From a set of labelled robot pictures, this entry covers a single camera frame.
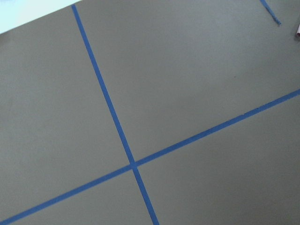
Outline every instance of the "gray surface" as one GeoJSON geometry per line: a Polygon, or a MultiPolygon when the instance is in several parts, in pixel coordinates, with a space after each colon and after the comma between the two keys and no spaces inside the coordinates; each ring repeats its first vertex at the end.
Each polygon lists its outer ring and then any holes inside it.
{"type": "Polygon", "coordinates": [[[16,225],[151,225],[135,177],[127,172],[113,180],[33,214],[16,225]]]}
{"type": "Polygon", "coordinates": [[[140,166],[160,223],[300,224],[300,97],[140,166]]]}
{"type": "Polygon", "coordinates": [[[299,88],[298,0],[78,4],[136,160],[299,88]]]}
{"type": "MultiPolygon", "coordinates": [[[[77,4],[136,160],[300,88],[298,0],[77,4]]],[[[166,224],[298,225],[299,97],[140,167],[166,224]]],[[[127,165],[71,8],[0,36],[0,221],[127,165]]],[[[128,172],[16,224],[150,224],[128,172]]]]}
{"type": "Polygon", "coordinates": [[[71,8],[0,38],[3,220],[128,160],[71,8]]]}

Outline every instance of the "short blue line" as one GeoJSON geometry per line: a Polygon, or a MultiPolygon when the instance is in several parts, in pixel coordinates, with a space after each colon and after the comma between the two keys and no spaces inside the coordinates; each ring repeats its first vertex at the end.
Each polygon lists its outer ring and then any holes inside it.
{"type": "Polygon", "coordinates": [[[122,168],[120,168],[120,169],[118,169],[118,170],[116,170],[114,172],[111,172],[111,173],[109,173],[109,174],[107,174],[107,175],[105,175],[103,177],[100,177],[100,178],[98,178],[96,180],[93,180],[93,181],[87,183],[87,184],[84,184],[84,185],[82,185],[80,187],[77,187],[77,188],[71,190],[71,191],[68,191],[68,192],[66,192],[66,193],[64,193],[62,195],[59,195],[59,196],[57,196],[57,197],[55,197],[55,198],[53,198],[53,199],[51,199],[51,200],[49,200],[47,202],[39,204],[39,205],[37,205],[37,206],[35,206],[35,207],[31,208],[31,209],[28,209],[28,210],[26,210],[24,212],[21,212],[21,213],[15,215],[15,216],[12,216],[12,217],[8,218],[6,220],[3,220],[3,221],[0,222],[0,225],[11,224],[11,223],[13,223],[13,222],[15,222],[15,221],[17,221],[19,219],[22,219],[24,217],[27,217],[27,216],[33,214],[33,213],[41,211],[41,210],[43,210],[43,209],[45,209],[45,208],[47,208],[47,207],[49,207],[51,205],[54,205],[54,204],[56,204],[58,202],[61,202],[61,201],[65,200],[65,199],[67,199],[69,197],[72,197],[72,196],[74,196],[74,195],[76,195],[76,194],[78,194],[78,193],[80,193],[82,191],[85,191],[85,190],[87,190],[89,188],[92,188],[92,187],[94,187],[94,186],[96,186],[96,185],[98,185],[100,183],[103,183],[103,182],[105,182],[107,180],[110,180],[111,178],[119,176],[119,175],[121,175],[121,174],[123,174],[123,173],[125,173],[125,172],[127,172],[129,170],[131,170],[131,166],[130,165],[122,167],[122,168]]]}
{"type": "Polygon", "coordinates": [[[149,161],[152,161],[152,160],[154,160],[154,159],[156,159],[158,157],[161,157],[161,156],[163,156],[163,155],[165,155],[167,153],[170,153],[171,151],[177,150],[177,149],[179,149],[179,148],[181,148],[181,147],[183,147],[185,145],[188,145],[188,144],[190,144],[192,142],[195,142],[195,141],[197,141],[197,140],[199,140],[201,138],[204,138],[204,137],[206,137],[208,135],[211,135],[211,134],[213,134],[213,133],[215,133],[215,132],[217,132],[219,130],[222,130],[222,129],[226,128],[226,127],[229,127],[229,126],[231,126],[231,125],[233,125],[233,124],[235,124],[235,123],[237,123],[239,121],[245,120],[245,119],[247,119],[247,118],[249,118],[251,116],[254,116],[254,115],[256,115],[256,114],[258,114],[258,113],[260,113],[262,111],[265,111],[265,110],[267,110],[267,109],[269,109],[271,107],[274,107],[274,106],[276,106],[276,105],[278,105],[278,104],[280,104],[282,102],[285,102],[285,101],[287,101],[287,100],[289,100],[291,98],[294,98],[294,97],[296,97],[298,95],[300,95],[300,89],[298,89],[298,90],[296,90],[296,91],[294,91],[292,93],[289,93],[287,95],[284,95],[283,97],[280,97],[280,98],[278,98],[278,99],[276,99],[276,100],[274,100],[272,102],[269,102],[269,103],[267,103],[265,105],[262,105],[262,106],[260,106],[260,107],[258,107],[256,109],[253,109],[253,110],[251,110],[251,111],[249,111],[249,112],[247,112],[247,113],[245,113],[243,115],[237,116],[237,117],[235,117],[235,118],[233,118],[231,120],[228,120],[228,121],[226,121],[224,123],[216,125],[215,127],[212,127],[210,129],[205,130],[205,131],[203,131],[203,132],[201,132],[199,134],[196,134],[196,135],[194,135],[194,136],[192,136],[190,138],[187,138],[187,139],[185,139],[185,140],[183,140],[181,142],[178,142],[178,143],[176,143],[176,144],[174,144],[174,145],[172,145],[170,147],[167,147],[167,148],[165,148],[165,149],[163,149],[161,151],[158,151],[158,152],[156,152],[156,153],[154,153],[154,154],[152,154],[150,156],[142,158],[142,159],[138,160],[136,162],[136,164],[137,164],[137,166],[143,165],[143,164],[145,164],[145,163],[147,163],[149,161]]]}
{"type": "Polygon", "coordinates": [[[272,11],[271,7],[268,5],[268,3],[265,0],[260,0],[262,5],[267,9],[267,11],[270,13],[270,15],[272,16],[273,20],[280,25],[281,22],[278,20],[278,18],[276,17],[275,13],[272,11]]]}
{"type": "Polygon", "coordinates": [[[86,50],[88,51],[88,54],[89,54],[89,57],[90,57],[90,61],[91,61],[92,65],[93,65],[93,67],[94,67],[94,71],[95,71],[97,79],[99,81],[101,90],[103,92],[104,98],[105,98],[106,103],[107,103],[107,106],[108,106],[109,111],[110,111],[110,113],[112,115],[112,119],[113,119],[114,124],[115,124],[115,126],[117,128],[117,131],[118,131],[118,134],[120,136],[121,142],[123,144],[124,150],[126,152],[127,158],[128,158],[128,160],[130,162],[131,168],[132,168],[132,170],[134,172],[136,182],[137,182],[137,184],[139,186],[139,189],[141,191],[142,197],[143,197],[143,199],[145,201],[146,207],[147,207],[148,212],[150,214],[151,220],[152,220],[152,222],[153,222],[154,225],[159,225],[157,216],[156,216],[155,211],[153,209],[153,206],[151,204],[150,198],[148,196],[148,193],[146,191],[146,188],[144,186],[144,183],[143,183],[143,180],[142,180],[142,178],[140,176],[140,173],[138,172],[138,168],[137,168],[137,165],[135,163],[134,157],[133,157],[132,152],[130,150],[130,147],[128,145],[127,139],[125,137],[125,134],[124,134],[124,131],[123,131],[122,126],[120,124],[120,121],[119,121],[119,118],[117,116],[117,113],[116,113],[116,111],[115,111],[115,109],[113,107],[113,103],[112,103],[111,98],[110,98],[110,96],[108,94],[107,88],[105,86],[104,80],[103,80],[101,72],[100,72],[100,69],[99,69],[98,64],[96,62],[94,53],[93,53],[92,48],[90,46],[88,37],[87,37],[87,35],[85,33],[83,24],[81,22],[79,13],[78,13],[77,8],[76,8],[75,5],[72,5],[72,10],[73,10],[75,19],[77,21],[77,24],[78,24],[81,36],[83,38],[86,50]]]}

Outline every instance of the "floor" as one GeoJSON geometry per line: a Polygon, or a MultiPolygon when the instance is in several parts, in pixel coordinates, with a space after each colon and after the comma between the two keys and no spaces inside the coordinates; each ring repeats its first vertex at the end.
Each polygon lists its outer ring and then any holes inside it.
{"type": "Polygon", "coordinates": [[[299,0],[85,0],[0,36],[0,225],[299,225],[299,0]]]}

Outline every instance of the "blue tape strip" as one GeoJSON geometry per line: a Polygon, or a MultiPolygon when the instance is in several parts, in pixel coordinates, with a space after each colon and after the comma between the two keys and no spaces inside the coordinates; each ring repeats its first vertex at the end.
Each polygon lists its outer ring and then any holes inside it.
{"type": "Polygon", "coordinates": [[[3,220],[3,221],[0,222],[0,225],[11,224],[11,223],[13,223],[13,222],[15,222],[15,221],[17,221],[19,219],[22,219],[24,217],[27,217],[27,216],[33,214],[33,213],[41,211],[41,210],[43,210],[43,209],[45,209],[45,208],[47,208],[47,207],[49,207],[51,205],[54,205],[56,203],[59,203],[59,202],[65,200],[65,199],[67,199],[67,198],[70,198],[70,197],[72,197],[72,196],[74,196],[74,195],[76,195],[76,194],[78,194],[78,193],[80,193],[82,191],[85,191],[85,190],[87,190],[89,188],[92,188],[92,187],[94,187],[94,186],[96,186],[98,184],[101,184],[101,183],[103,183],[103,182],[105,182],[107,180],[110,180],[111,178],[119,176],[122,173],[125,173],[125,172],[127,172],[129,170],[131,170],[131,166],[130,165],[122,167],[122,168],[120,168],[120,169],[118,169],[118,170],[116,170],[114,172],[111,172],[111,173],[109,173],[109,174],[107,174],[107,175],[105,175],[103,177],[100,177],[100,178],[98,178],[96,180],[93,180],[93,181],[87,183],[87,184],[84,184],[84,185],[82,185],[80,187],[77,187],[77,188],[71,190],[71,191],[68,191],[68,192],[66,192],[66,193],[64,193],[62,195],[59,195],[59,196],[57,196],[57,197],[55,197],[55,198],[53,198],[53,199],[51,199],[51,200],[49,200],[47,202],[39,204],[39,205],[37,205],[37,206],[35,206],[35,207],[31,208],[31,209],[28,209],[28,210],[26,210],[24,212],[21,212],[21,213],[15,215],[13,217],[10,217],[10,218],[8,218],[6,220],[3,220]]]}
{"type": "Polygon", "coordinates": [[[88,51],[88,54],[89,54],[89,57],[90,57],[90,61],[91,61],[92,65],[93,65],[93,67],[94,67],[94,71],[95,71],[97,79],[99,81],[101,90],[103,92],[104,98],[105,98],[106,103],[107,103],[107,106],[108,106],[109,111],[110,111],[110,113],[112,115],[112,119],[113,119],[114,124],[115,124],[115,126],[117,128],[117,131],[118,131],[118,134],[120,136],[121,142],[123,144],[124,150],[126,152],[127,158],[128,158],[128,160],[130,162],[130,165],[132,167],[133,173],[135,175],[136,182],[137,182],[137,184],[139,186],[139,189],[141,191],[142,197],[143,197],[143,199],[145,201],[146,207],[147,207],[148,212],[150,214],[151,220],[152,220],[152,222],[153,222],[154,225],[159,225],[157,216],[156,216],[155,211],[153,209],[153,206],[151,204],[150,198],[148,196],[148,193],[146,191],[146,188],[144,186],[144,183],[143,183],[143,180],[142,180],[142,178],[140,176],[140,173],[138,172],[137,165],[136,165],[135,160],[133,158],[132,152],[131,152],[130,147],[128,145],[127,139],[125,137],[125,134],[124,134],[124,131],[123,131],[122,126],[120,124],[120,121],[119,121],[119,118],[117,116],[117,113],[116,113],[116,111],[115,111],[115,109],[113,107],[113,103],[112,103],[111,98],[110,98],[110,96],[108,94],[107,88],[105,86],[104,80],[103,80],[101,72],[100,72],[100,69],[99,69],[98,64],[96,62],[94,53],[93,53],[92,48],[90,46],[89,40],[87,38],[87,35],[85,33],[83,24],[81,22],[79,13],[78,13],[77,8],[76,8],[75,5],[72,5],[72,10],[73,10],[75,19],[77,21],[77,24],[78,24],[81,36],[83,38],[86,50],[88,51]]]}
{"type": "Polygon", "coordinates": [[[282,102],[285,102],[285,101],[287,101],[287,100],[289,100],[291,98],[294,98],[294,97],[296,97],[298,95],[300,95],[300,89],[296,90],[296,91],[294,91],[294,92],[292,92],[290,94],[287,94],[287,95],[285,95],[283,97],[280,97],[280,98],[278,98],[278,99],[276,99],[276,100],[274,100],[272,102],[269,102],[269,103],[267,103],[265,105],[262,105],[262,106],[260,106],[260,107],[258,107],[256,109],[253,109],[253,110],[251,110],[251,111],[249,111],[249,112],[247,112],[247,113],[245,113],[243,115],[237,116],[237,117],[235,117],[235,118],[233,118],[231,120],[228,120],[228,121],[226,121],[224,123],[221,123],[221,124],[219,124],[219,125],[217,125],[215,127],[212,127],[212,128],[210,128],[208,130],[205,130],[205,131],[203,131],[203,132],[201,132],[201,133],[199,133],[197,135],[194,135],[194,136],[192,136],[192,137],[190,137],[188,139],[185,139],[185,140],[183,140],[181,142],[178,142],[178,143],[176,143],[176,144],[174,144],[174,145],[172,145],[170,147],[167,147],[167,148],[165,148],[165,149],[163,149],[161,151],[158,151],[158,152],[156,152],[156,153],[154,153],[154,154],[152,154],[150,156],[142,158],[142,159],[138,160],[136,162],[136,164],[138,166],[143,165],[143,164],[145,164],[145,163],[147,163],[149,161],[152,161],[152,160],[154,160],[154,159],[156,159],[158,157],[161,157],[161,156],[163,156],[163,155],[165,155],[167,153],[170,153],[170,152],[172,152],[172,151],[174,151],[176,149],[179,149],[179,148],[181,148],[181,147],[183,147],[185,145],[188,145],[188,144],[190,144],[190,143],[192,143],[194,141],[197,141],[197,140],[199,140],[201,138],[204,138],[204,137],[206,137],[208,135],[211,135],[211,134],[213,134],[213,133],[215,133],[215,132],[217,132],[219,130],[222,130],[222,129],[228,127],[228,126],[231,126],[231,125],[233,125],[233,124],[235,124],[235,123],[237,123],[239,121],[245,120],[245,119],[247,119],[247,118],[249,118],[251,116],[254,116],[254,115],[256,115],[256,114],[258,114],[258,113],[260,113],[262,111],[265,111],[265,110],[267,110],[267,109],[269,109],[271,107],[274,107],[274,106],[276,106],[276,105],[278,105],[278,104],[280,104],[282,102]]]}
{"type": "Polygon", "coordinates": [[[273,20],[280,25],[281,22],[278,20],[278,18],[276,17],[275,13],[272,11],[272,9],[270,8],[270,6],[268,5],[268,3],[265,0],[260,0],[262,5],[267,9],[267,11],[271,14],[271,16],[273,17],[273,20]]]}

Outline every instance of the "white object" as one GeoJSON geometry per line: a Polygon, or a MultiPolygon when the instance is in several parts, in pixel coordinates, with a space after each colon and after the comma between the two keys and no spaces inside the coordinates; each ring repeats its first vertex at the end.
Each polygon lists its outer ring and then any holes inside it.
{"type": "Polygon", "coordinates": [[[0,34],[79,0],[0,0],[0,34]]]}
{"type": "Polygon", "coordinates": [[[300,37],[300,25],[299,25],[299,28],[298,28],[298,31],[297,31],[297,35],[300,37]]]}

